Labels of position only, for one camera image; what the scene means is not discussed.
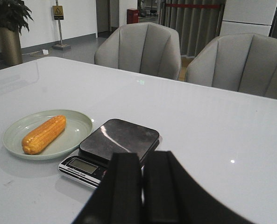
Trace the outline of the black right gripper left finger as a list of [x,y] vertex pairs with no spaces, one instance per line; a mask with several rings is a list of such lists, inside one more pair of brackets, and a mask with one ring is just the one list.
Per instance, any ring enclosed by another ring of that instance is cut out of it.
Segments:
[[115,153],[97,189],[76,217],[78,224],[139,224],[141,167],[137,154]]

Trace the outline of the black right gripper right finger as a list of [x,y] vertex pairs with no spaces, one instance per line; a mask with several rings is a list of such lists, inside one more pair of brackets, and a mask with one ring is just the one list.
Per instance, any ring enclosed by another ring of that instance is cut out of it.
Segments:
[[146,224],[248,224],[206,192],[170,151],[149,154],[144,166]]

